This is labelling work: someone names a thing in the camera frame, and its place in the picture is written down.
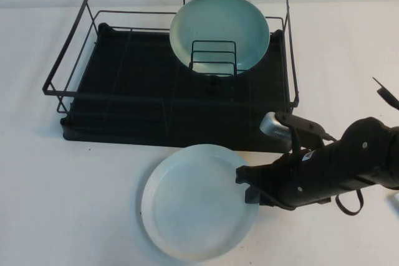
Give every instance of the dish rack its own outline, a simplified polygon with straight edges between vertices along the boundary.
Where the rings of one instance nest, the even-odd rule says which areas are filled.
[[[193,41],[189,67],[175,57],[168,31],[186,1],[83,1],[43,86],[65,114],[65,139],[288,150],[259,130],[267,112],[291,112],[299,102],[288,0],[261,0],[282,2],[276,10],[284,12],[265,17],[276,28],[265,56],[250,70],[237,70],[235,42],[222,41],[234,45],[231,74],[195,72],[200,41]]]

